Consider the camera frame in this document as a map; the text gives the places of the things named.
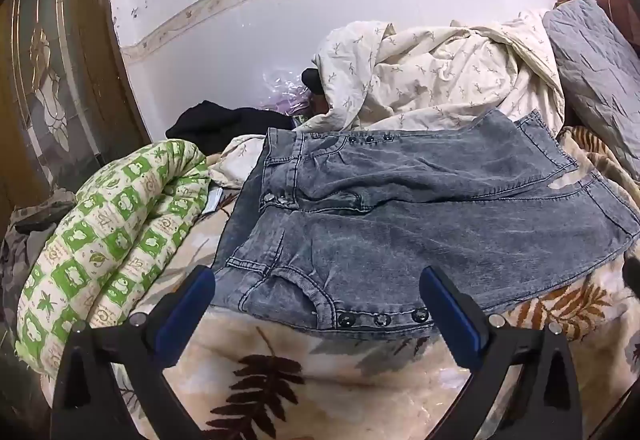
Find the grey denim pants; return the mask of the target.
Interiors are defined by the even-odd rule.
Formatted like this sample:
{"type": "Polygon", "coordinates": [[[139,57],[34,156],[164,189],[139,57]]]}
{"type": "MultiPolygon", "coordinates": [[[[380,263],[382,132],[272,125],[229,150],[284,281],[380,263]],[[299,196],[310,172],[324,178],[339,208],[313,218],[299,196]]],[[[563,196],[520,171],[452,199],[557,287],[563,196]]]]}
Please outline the grey denim pants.
{"type": "Polygon", "coordinates": [[[307,333],[419,336],[427,267],[503,311],[638,235],[638,212],[537,113],[491,110],[455,130],[273,129],[220,239],[214,304],[307,333]]]}

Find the green white rolled quilt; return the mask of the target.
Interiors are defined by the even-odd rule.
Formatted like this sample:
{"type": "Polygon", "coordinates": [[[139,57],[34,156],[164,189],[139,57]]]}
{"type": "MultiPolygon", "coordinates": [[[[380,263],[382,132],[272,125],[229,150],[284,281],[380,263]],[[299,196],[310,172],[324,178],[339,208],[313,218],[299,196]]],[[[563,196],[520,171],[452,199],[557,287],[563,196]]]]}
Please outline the green white rolled quilt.
{"type": "Polygon", "coordinates": [[[54,377],[76,322],[124,322],[201,215],[208,186],[205,156],[180,139],[139,148],[87,180],[18,298],[18,356],[54,377]]]}

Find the leaf pattern bed blanket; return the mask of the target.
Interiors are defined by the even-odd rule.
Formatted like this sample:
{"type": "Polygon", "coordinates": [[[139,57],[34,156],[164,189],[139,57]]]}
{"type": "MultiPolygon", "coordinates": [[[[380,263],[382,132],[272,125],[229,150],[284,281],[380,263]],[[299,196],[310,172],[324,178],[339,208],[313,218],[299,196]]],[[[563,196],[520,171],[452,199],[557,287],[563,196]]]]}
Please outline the leaf pattern bed blanket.
{"type": "MultiPolygon", "coordinates": [[[[639,306],[624,285],[622,262],[514,304],[506,319],[558,323],[567,332],[585,434],[597,438],[639,368],[639,306]]],[[[280,360],[280,379],[294,394],[274,421],[281,439],[415,439],[432,429],[466,379],[433,332],[364,342],[320,338],[215,307],[166,376],[194,420],[210,428],[234,397],[265,397],[244,386],[259,357],[280,360]]]]}

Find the grey quilted pillow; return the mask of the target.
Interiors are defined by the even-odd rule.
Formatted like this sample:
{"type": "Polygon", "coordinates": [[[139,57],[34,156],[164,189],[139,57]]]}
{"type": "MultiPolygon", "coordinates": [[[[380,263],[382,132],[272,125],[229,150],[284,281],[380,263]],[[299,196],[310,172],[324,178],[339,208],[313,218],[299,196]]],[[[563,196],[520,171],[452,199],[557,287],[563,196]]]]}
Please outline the grey quilted pillow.
{"type": "Polygon", "coordinates": [[[542,20],[567,104],[639,178],[639,57],[597,0],[567,0],[542,20]]]}

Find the cream patterned duvet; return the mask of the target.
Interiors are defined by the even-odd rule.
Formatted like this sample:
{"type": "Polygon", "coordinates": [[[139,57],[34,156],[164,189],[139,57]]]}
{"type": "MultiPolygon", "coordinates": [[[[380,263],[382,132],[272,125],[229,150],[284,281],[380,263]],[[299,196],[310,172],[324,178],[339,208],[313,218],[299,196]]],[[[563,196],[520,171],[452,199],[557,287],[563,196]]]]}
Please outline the cream patterned duvet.
{"type": "Polygon", "coordinates": [[[552,134],[565,100],[541,18],[495,26],[413,27],[352,22],[314,56],[328,110],[307,132],[456,129],[490,108],[518,120],[541,114],[552,134]]]}

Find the wooden glass door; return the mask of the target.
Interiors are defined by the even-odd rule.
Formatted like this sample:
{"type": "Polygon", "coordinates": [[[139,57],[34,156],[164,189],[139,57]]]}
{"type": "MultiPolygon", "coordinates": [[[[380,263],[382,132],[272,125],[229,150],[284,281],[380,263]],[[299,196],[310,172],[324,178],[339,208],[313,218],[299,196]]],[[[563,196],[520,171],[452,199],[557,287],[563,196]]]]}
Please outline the wooden glass door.
{"type": "Polygon", "coordinates": [[[1,221],[149,143],[110,0],[1,0],[1,221]]]}

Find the black garment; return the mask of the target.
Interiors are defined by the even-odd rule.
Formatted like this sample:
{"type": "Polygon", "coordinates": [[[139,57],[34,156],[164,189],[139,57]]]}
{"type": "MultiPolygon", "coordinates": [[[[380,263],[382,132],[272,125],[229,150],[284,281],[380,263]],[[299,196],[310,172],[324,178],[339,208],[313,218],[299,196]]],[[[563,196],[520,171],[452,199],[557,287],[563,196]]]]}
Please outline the black garment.
{"type": "Polygon", "coordinates": [[[204,155],[221,153],[239,136],[264,136],[269,128],[292,130],[292,117],[257,108],[224,108],[203,101],[188,108],[166,130],[167,139],[181,139],[195,144],[204,155]]]}

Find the purple plastic bag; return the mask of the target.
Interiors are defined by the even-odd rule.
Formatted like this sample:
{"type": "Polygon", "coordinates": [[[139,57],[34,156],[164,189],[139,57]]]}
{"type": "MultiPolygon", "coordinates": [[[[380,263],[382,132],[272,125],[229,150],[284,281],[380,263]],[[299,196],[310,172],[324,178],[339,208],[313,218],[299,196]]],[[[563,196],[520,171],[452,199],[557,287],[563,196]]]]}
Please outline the purple plastic bag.
{"type": "Polygon", "coordinates": [[[311,91],[303,84],[302,75],[289,70],[273,70],[262,75],[265,96],[259,106],[267,111],[293,116],[311,106],[311,91]]]}

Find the brown headboard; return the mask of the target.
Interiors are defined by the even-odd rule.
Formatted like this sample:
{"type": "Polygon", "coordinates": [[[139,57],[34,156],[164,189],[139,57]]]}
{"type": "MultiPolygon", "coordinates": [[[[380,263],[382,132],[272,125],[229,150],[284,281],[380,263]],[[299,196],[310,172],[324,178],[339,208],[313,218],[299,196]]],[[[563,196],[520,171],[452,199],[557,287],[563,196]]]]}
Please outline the brown headboard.
{"type": "MultiPolygon", "coordinates": [[[[556,0],[556,6],[570,0],[556,0]]],[[[597,0],[598,6],[633,47],[639,51],[639,17],[629,0],[597,0]]]]}

